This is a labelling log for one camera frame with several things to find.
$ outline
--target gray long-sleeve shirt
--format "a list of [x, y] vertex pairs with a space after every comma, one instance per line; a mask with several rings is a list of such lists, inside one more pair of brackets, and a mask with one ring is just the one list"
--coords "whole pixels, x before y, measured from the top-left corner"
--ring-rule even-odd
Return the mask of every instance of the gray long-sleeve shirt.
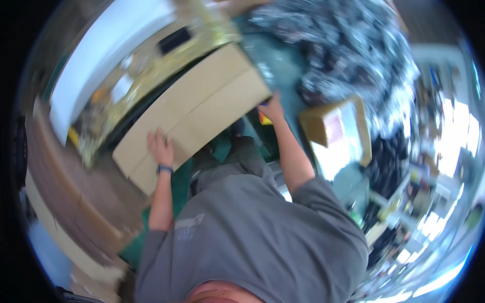
[[368, 261], [364, 234], [316, 177], [293, 203], [255, 175], [229, 175], [194, 196], [168, 233], [149, 231], [138, 303], [179, 302], [224, 280], [266, 303], [345, 302]]

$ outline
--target person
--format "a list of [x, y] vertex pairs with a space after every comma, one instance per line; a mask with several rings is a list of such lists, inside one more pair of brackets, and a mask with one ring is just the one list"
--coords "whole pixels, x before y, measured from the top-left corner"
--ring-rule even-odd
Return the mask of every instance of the person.
[[315, 176], [290, 130], [279, 94], [258, 110], [273, 123], [287, 202], [252, 138], [235, 132], [227, 160], [199, 169], [189, 200], [172, 213], [172, 141], [148, 134], [160, 164], [135, 298], [138, 303], [346, 302], [368, 261], [362, 231]]

